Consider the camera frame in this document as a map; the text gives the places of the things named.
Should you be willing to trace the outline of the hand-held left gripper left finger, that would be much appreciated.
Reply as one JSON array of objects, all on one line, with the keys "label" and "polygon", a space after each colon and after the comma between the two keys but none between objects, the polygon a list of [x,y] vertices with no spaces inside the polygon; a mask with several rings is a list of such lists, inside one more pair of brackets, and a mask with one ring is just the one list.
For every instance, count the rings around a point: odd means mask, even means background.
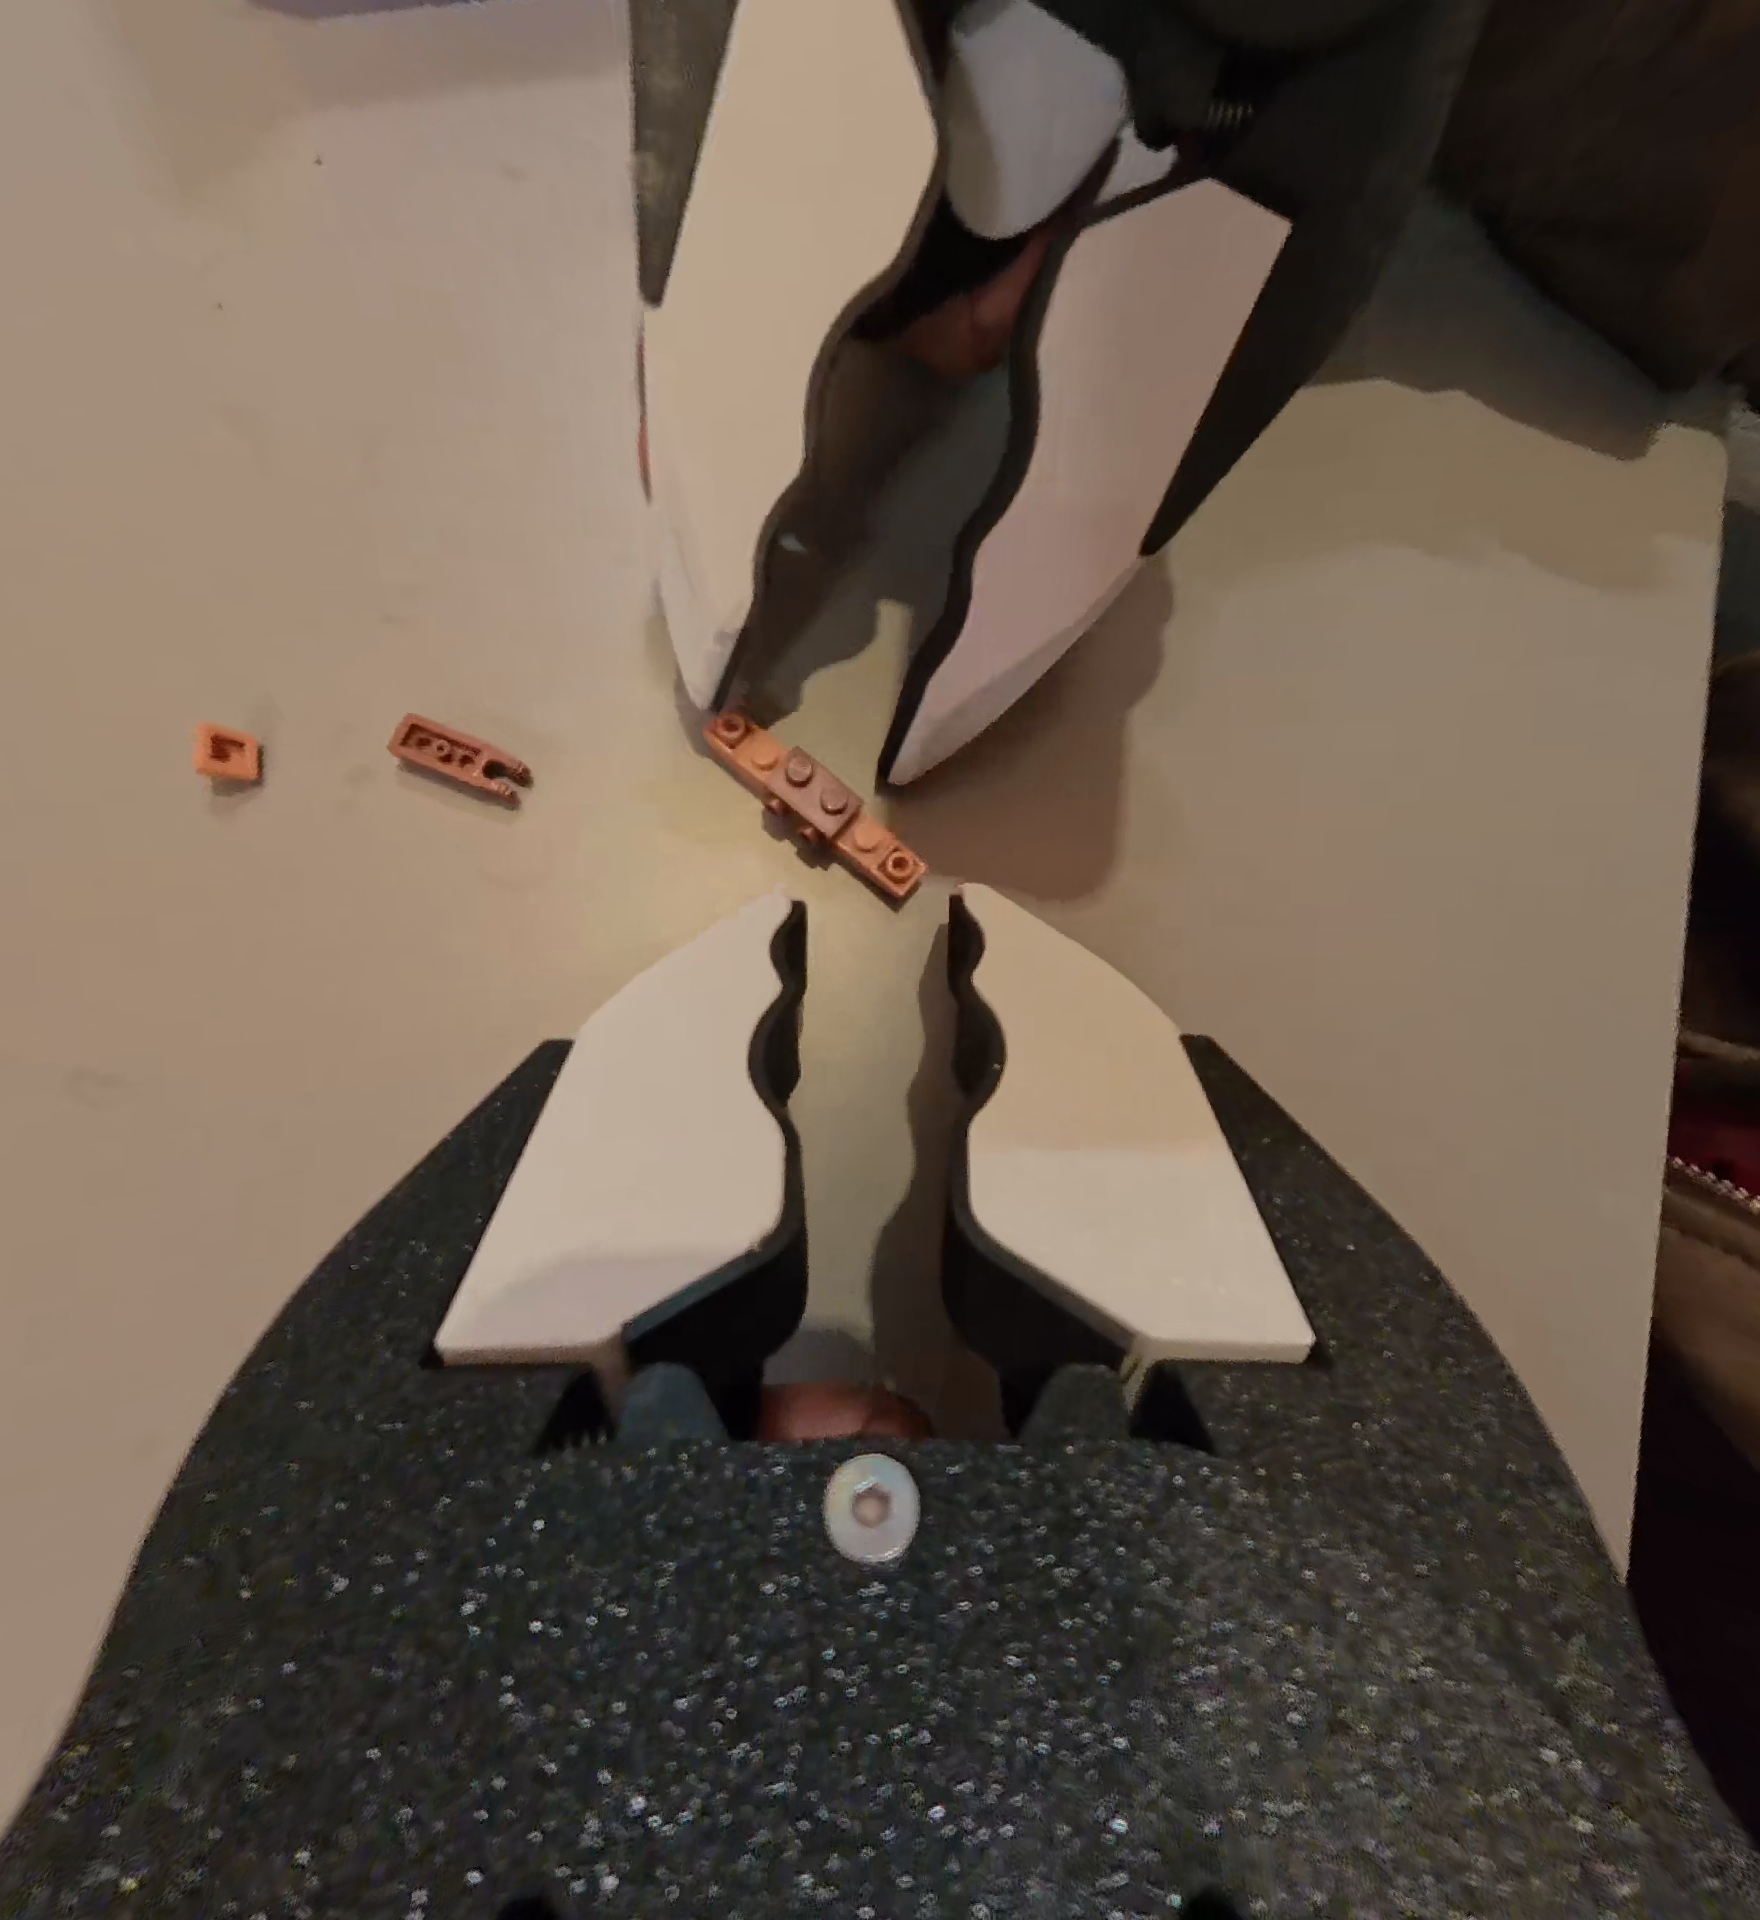
[{"label": "hand-held left gripper left finger", "polygon": [[744,1412],[807,1297],[790,1099],[807,911],[750,900],[568,1045],[433,1336],[436,1360],[694,1373]]}]

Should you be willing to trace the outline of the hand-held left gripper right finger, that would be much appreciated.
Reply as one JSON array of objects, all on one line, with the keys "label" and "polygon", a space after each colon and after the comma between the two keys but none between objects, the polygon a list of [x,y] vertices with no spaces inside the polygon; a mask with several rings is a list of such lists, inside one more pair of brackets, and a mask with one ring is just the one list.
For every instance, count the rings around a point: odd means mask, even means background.
[{"label": "hand-held left gripper right finger", "polygon": [[949,900],[945,959],[941,1298],[1004,1412],[1066,1366],[1136,1407],[1165,1364],[1306,1362],[1315,1329],[1177,1023],[985,885]]}]

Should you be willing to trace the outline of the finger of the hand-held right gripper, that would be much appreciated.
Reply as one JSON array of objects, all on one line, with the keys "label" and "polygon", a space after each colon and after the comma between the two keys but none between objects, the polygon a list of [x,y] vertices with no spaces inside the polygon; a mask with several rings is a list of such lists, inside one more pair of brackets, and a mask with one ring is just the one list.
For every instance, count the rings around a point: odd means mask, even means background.
[{"label": "finger of the hand-held right gripper", "polygon": [[854,321],[897,284],[936,197],[941,134],[914,4],[746,2],[696,82],[658,62],[641,121],[655,185],[641,310],[654,587],[678,683],[728,695],[779,522],[820,435]]},{"label": "finger of the hand-held right gripper", "polygon": [[951,537],[878,762],[903,789],[1011,713],[1132,589],[1269,288],[1287,217],[1119,134],[1049,241],[999,370],[936,415],[887,500]]}]

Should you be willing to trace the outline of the brown brick assembly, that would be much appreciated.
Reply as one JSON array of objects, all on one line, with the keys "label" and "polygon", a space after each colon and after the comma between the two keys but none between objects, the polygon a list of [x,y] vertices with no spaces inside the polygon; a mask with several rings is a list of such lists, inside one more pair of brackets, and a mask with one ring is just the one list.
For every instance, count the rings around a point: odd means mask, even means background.
[{"label": "brown brick assembly", "polygon": [[797,837],[793,825],[777,816],[764,804],[766,771],[779,764],[779,757],[786,748],[801,746],[786,744],[775,731],[760,727],[752,718],[738,710],[723,710],[716,715],[709,715],[702,727],[702,736],[707,751],[730,771],[736,783],[740,783],[754,796],[754,801],[770,816],[775,829],[797,841],[797,844],[807,851],[809,857],[817,861],[830,861],[854,873],[865,885],[886,900],[905,901],[915,895],[922,878],[926,876],[923,859],[912,851],[872,810],[872,806],[844,781],[842,784],[865,801],[865,810],[853,829],[848,829],[844,837],[832,847],[820,849],[802,843]]}]

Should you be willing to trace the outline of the dark brown small brick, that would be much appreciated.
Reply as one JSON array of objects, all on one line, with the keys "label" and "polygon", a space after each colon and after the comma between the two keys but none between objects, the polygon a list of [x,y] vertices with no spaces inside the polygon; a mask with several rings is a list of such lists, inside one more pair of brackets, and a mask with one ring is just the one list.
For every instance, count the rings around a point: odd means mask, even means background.
[{"label": "dark brown small brick", "polygon": [[786,748],[764,787],[764,804],[811,847],[836,844],[865,810],[865,801],[802,748]]}]

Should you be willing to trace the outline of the person's right forearm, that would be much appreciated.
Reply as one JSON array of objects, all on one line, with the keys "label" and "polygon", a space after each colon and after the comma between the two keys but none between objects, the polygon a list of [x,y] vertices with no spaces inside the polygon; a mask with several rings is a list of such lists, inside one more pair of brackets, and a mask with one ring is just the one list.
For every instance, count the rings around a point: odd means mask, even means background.
[{"label": "person's right forearm", "polygon": [[1497,2],[1438,179],[1670,388],[1760,411],[1760,2]]}]

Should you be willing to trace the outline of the grey desk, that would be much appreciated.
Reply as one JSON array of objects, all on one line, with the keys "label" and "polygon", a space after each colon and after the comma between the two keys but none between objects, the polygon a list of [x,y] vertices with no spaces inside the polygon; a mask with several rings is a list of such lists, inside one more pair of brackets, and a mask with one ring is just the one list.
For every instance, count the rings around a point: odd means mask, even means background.
[{"label": "grey desk", "polygon": [[[0,1833],[273,1314],[541,1040],[809,900],[788,1374],[939,1317],[978,876],[1232,1057],[1517,1362],[1625,1565],[1724,506],[1426,211],[1331,378],[999,731],[891,911],[676,713],[623,4],[0,4]],[[519,806],[388,751],[528,762]],[[198,724],[265,781],[194,767]]]}]

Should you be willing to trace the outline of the brown clip plate brick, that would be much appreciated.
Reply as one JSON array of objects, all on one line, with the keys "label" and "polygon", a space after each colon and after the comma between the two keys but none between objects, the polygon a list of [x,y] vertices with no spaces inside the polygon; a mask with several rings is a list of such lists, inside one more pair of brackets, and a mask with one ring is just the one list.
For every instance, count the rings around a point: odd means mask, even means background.
[{"label": "brown clip plate brick", "polygon": [[523,757],[418,712],[402,715],[388,740],[388,751],[415,773],[505,806],[519,806],[532,787],[532,770]]}]

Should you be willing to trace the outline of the person's dark jacket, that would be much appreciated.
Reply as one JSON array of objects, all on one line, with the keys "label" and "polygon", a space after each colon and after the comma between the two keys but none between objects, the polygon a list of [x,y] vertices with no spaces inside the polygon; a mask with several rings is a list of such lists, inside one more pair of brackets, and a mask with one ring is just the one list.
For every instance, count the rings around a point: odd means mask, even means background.
[{"label": "person's dark jacket", "polygon": [[1760,1849],[1760,646],[1708,699],[1630,1587]]}]

